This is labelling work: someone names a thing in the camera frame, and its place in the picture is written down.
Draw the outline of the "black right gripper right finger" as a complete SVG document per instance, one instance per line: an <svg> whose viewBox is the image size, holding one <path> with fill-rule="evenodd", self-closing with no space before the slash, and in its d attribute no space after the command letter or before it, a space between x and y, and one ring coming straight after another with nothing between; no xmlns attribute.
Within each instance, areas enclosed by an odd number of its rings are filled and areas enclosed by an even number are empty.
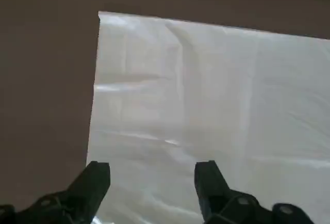
<svg viewBox="0 0 330 224"><path fill-rule="evenodd" d="M194 186L205 224L313 223L295 205L276 203L269 210L253 195L230 189L215 161L195 164Z"/></svg>

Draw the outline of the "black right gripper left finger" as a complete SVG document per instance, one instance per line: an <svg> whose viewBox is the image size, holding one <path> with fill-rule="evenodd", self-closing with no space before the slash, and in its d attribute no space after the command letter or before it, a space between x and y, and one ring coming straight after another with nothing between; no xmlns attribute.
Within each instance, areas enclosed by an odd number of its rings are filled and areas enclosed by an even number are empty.
<svg viewBox="0 0 330 224"><path fill-rule="evenodd" d="M109 164L91 161L63 191L45 195L21 211L1 205L1 223L91 223L110 182Z"/></svg>

